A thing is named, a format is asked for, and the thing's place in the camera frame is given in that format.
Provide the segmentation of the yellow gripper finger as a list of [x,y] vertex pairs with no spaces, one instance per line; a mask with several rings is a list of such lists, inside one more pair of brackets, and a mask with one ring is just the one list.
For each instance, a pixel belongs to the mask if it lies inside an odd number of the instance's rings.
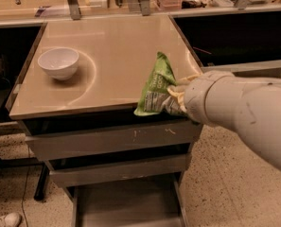
[[191,75],[191,76],[187,76],[181,79],[178,79],[178,82],[188,82],[191,81],[193,79],[196,79],[197,77],[199,77],[201,74],[195,74],[195,75]]
[[170,85],[167,87],[168,93],[178,105],[179,110],[183,113],[186,112],[186,107],[184,105],[185,88],[186,88],[185,85],[178,85],[178,86]]

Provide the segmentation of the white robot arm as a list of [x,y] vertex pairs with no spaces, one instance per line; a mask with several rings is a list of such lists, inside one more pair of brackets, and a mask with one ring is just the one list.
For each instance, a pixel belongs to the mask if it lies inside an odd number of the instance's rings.
[[281,171],[281,79],[210,71],[181,79],[167,91],[190,119],[235,132]]

